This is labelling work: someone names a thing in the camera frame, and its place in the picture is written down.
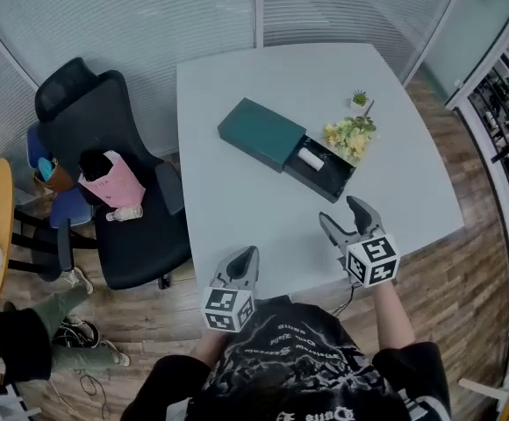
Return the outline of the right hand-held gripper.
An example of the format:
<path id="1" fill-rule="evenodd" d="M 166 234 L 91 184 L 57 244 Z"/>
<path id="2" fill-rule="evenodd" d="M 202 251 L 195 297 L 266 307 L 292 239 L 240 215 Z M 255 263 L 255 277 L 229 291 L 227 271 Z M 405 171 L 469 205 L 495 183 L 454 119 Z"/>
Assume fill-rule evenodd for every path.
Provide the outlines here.
<path id="1" fill-rule="evenodd" d="M 395 239 L 385 233 L 379 213 L 362 199 L 347 196 L 357 231 L 347 232 L 328 214 L 320 212 L 319 224 L 334 246 L 343 253 L 343 267 L 365 288 L 396 278 L 400 254 Z M 358 241 L 362 237 L 371 237 Z"/>

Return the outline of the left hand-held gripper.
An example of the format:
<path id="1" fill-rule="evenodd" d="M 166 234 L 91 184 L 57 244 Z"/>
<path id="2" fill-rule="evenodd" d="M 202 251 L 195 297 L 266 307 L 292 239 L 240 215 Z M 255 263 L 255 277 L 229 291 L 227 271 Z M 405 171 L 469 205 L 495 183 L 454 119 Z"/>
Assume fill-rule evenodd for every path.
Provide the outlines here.
<path id="1" fill-rule="evenodd" d="M 218 264 L 210 285 L 204 289 L 201 313 L 208 329 L 238 333 L 255 313 L 259 250 L 256 246 L 249 246 L 237 256 L 237 252 L 227 255 Z M 227 267 L 233 260 L 234 281 L 227 273 Z"/>

